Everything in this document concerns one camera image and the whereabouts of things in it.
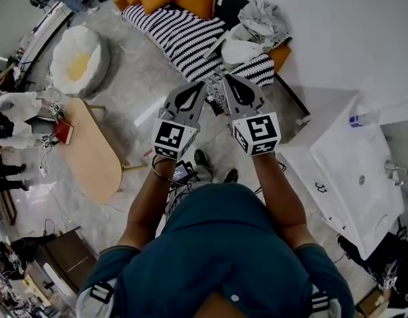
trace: black and white striped blanket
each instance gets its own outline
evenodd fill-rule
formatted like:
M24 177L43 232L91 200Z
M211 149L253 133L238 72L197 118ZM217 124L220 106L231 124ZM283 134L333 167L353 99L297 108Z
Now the black and white striped blanket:
M215 0L216 16L211 20L200 19L189 11L173 8L171 4L149 15L144 14L142 5L129 6L123 11L123 19L147 35L188 82L198 81L214 74L217 68L226 73L216 52L203 58L228 29L226 22L217 17L218 11L226 10L226 4L229 0ZM263 87L274 82L274 62L267 54L261 54L231 73Z

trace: wooden table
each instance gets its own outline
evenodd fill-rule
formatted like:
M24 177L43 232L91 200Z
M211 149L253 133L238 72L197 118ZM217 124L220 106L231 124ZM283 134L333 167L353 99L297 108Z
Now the wooden table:
M128 167L117 147L109 141L97 125L91 109L104 106L88 105L84 100L73 98L64 107L65 120L74 127L69 145L59 144L76 182L86 197L106 203L119 191L124 171L146 167Z

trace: shirt sleeve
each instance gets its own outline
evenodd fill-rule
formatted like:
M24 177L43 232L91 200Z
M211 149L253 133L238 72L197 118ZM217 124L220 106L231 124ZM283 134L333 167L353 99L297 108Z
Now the shirt sleeve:
M125 268L139 252L137 248L125 245L112 246L101 252L88 280L82 286L79 293L99 282L108 282L109 280L117 278L123 268Z
M336 298L339 301L342 317L353 317L354 301L348 284L325 250L316 244L306 244L295 250L295 253L309 273L311 283L319 291L326 292L331 299Z

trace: teal shirt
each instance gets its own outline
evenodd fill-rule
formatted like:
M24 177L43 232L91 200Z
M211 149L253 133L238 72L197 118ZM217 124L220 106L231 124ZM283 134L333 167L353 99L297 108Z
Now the teal shirt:
M85 288L117 278L114 315L192 317L221 292L249 317L308 317L313 285L354 316L344 278L325 251L292 251L277 236L263 203L247 187L211 184L189 194L162 234L142 251L101 254Z

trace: person in black pants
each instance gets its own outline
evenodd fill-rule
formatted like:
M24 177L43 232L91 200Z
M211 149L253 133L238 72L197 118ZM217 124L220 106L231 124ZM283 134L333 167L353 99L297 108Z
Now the person in black pants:
M2 165L0 164L0 192L8 191L9 189L17 189L21 188L24 191L28 190L27 185L20 181L11 181L5 179L6 176L14 176L15 174L19 174L26 169L26 164L21 166L13 166L13 165Z

